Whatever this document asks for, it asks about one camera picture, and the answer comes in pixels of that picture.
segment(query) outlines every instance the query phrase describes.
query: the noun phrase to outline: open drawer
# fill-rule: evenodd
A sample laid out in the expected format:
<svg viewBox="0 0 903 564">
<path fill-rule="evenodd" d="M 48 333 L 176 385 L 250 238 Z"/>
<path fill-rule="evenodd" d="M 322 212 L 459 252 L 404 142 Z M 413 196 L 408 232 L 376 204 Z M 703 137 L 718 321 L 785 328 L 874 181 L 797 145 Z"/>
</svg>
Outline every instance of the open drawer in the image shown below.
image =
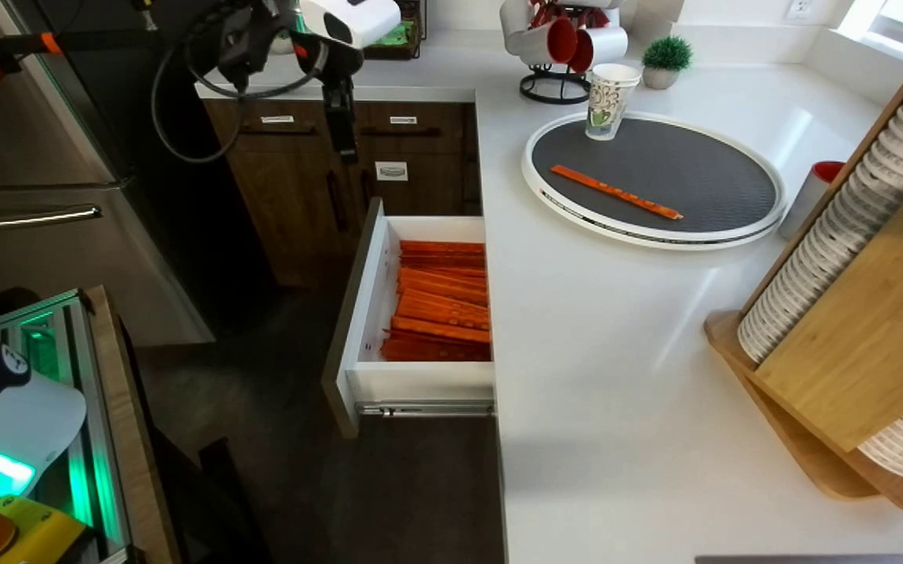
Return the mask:
<svg viewBox="0 0 903 564">
<path fill-rule="evenodd" d="M 386 215 L 373 201 L 329 344 L 322 389 L 342 436 L 357 416 L 488 416 L 488 359 L 386 359 L 399 298 L 399 240 L 483 240 L 479 215 Z"/>
</svg>

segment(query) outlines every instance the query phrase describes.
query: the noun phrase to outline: dish rack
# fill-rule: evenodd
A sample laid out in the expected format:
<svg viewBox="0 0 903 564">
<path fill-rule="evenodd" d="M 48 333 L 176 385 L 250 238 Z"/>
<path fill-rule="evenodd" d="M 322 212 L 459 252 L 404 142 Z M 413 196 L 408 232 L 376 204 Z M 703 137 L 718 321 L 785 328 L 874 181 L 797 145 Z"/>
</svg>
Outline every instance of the dish rack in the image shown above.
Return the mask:
<svg viewBox="0 0 903 564">
<path fill-rule="evenodd" d="M 815 484 L 903 507 L 903 88 L 802 238 L 706 334 Z"/>
</svg>

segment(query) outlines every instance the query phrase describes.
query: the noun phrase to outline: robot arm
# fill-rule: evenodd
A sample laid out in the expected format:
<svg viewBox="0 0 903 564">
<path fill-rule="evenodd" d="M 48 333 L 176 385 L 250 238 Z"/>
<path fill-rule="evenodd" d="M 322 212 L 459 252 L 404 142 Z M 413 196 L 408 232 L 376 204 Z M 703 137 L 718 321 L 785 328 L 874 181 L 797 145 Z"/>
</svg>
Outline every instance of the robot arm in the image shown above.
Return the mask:
<svg viewBox="0 0 903 564">
<path fill-rule="evenodd" d="M 222 26 L 219 71 L 244 90 L 260 71 L 274 35 L 289 35 L 298 67 L 322 82 L 322 103 L 331 147 L 353 159 L 353 82 L 361 51 L 386 37 L 401 21 L 394 0 L 256 0 Z"/>
</svg>

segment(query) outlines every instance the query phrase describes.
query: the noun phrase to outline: stainless steel appliance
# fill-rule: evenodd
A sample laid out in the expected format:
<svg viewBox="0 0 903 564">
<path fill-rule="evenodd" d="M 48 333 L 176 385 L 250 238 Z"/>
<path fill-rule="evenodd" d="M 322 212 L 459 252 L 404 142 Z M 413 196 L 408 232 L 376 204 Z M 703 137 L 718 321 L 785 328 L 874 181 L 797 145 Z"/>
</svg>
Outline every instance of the stainless steel appliance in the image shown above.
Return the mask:
<svg viewBox="0 0 903 564">
<path fill-rule="evenodd" d="M 26 32 L 0 0 L 0 32 Z M 214 333 L 127 204 L 132 174 L 100 151 L 97 116 L 61 58 L 20 58 L 0 82 L 0 292 L 106 284 L 134 344 Z"/>
</svg>

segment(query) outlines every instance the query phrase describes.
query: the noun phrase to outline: drawer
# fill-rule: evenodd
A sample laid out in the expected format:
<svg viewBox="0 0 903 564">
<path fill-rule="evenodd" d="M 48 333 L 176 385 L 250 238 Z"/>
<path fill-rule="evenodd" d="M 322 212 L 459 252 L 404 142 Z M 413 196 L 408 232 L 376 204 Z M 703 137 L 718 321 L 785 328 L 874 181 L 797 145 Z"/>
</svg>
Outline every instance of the drawer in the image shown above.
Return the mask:
<svg viewBox="0 0 903 564">
<path fill-rule="evenodd" d="M 353 122 L 368 137 L 459 137 L 463 103 L 357 103 Z"/>
<path fill-rule="evenodd" d="M 479 215 L 386 215 L 373 201 L 327 358 L 322 389 L 342 436 L 357 416 L 488 416 L 488 359 L 386 359 L 399 240 L 483 240 Z"/>
</svg>

